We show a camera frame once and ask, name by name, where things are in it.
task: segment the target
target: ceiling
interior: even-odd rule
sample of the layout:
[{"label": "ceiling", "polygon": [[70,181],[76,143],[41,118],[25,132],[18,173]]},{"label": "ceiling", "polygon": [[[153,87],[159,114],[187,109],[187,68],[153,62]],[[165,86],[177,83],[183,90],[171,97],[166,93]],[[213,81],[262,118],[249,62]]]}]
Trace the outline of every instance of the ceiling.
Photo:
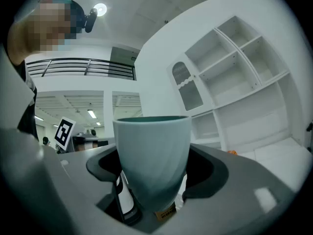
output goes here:
[{"label": "ceiling", "polygon": [[[40,0],[28,0],[17,18],[29,13]],[[83,39],[95,43],[112,43],[141,49],[143,44],[164,25],[183,11],[206,0],[75,0],[88,14],[97,3],[104,3],[108,10],[98,17],[91,33]]]},{"label": "ceiling", "polygon": [[[114,119],[142,115],[139,95],[113,95],[112,106]],[[93,110],[97,118],[92,118],[88,110]],[[84,127],[98,127],[96,122],[103,126],[103,93],[38,94],[35,115],[49,124],[58,125],[61,118],[66,117]]]}]

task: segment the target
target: cup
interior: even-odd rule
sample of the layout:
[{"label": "cup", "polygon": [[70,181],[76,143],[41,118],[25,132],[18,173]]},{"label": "cup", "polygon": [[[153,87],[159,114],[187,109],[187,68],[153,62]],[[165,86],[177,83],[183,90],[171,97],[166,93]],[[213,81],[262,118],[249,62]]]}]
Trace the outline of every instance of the cup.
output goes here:
[{"label": "cup", "polygon": [[129,187],[146,210],[166,210],[185,175],[191,118],[132,117],[113,121],[119,159]]}]

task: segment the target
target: railing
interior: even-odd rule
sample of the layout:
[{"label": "railing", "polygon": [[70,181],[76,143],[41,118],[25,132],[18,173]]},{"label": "railing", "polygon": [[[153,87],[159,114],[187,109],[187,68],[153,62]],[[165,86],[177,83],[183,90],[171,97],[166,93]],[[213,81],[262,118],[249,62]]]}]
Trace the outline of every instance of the railing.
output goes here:
[{"label": "railing", "polygon": [[96,75],[136,80],[135,67],[101,59],[54,58],[26,64],[32,77],[60,75]]}]

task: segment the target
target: fluorescent light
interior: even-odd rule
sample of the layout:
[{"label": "fluorescent light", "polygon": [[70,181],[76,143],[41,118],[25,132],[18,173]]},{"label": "fluorescent light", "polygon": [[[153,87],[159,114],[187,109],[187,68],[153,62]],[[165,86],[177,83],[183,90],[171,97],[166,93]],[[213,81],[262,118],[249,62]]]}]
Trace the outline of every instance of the fluorescent light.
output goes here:
[{"label": "fluorescent light", "polygon": [[43,121],[42,118],[35,116],[36,119]]},{"label": "fluorescent light", "polygon": [[97,118],[96,115],[93,113],[92,110],[88,110],[88,113],[90,114],[90,116],[91,116],[92,118]]},{"label": "fluorescent light", "polygon": [[107,7],[104,3],[97,3],[94,8],[98,10],[98,17],[103,16],[107,12]]}]

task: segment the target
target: metal railing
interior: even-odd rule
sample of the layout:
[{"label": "metal railing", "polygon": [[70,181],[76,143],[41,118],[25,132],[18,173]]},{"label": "metal railing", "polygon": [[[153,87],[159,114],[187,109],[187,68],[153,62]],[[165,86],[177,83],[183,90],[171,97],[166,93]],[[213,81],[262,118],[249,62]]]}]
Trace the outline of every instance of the metal railing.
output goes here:
[{"label": "metal railing", "polygon": [[101,59],[54,58],[29,62],[26,66],[33,77],[66,72],[70,75],[96,75],[136,80],[134,66]]}]

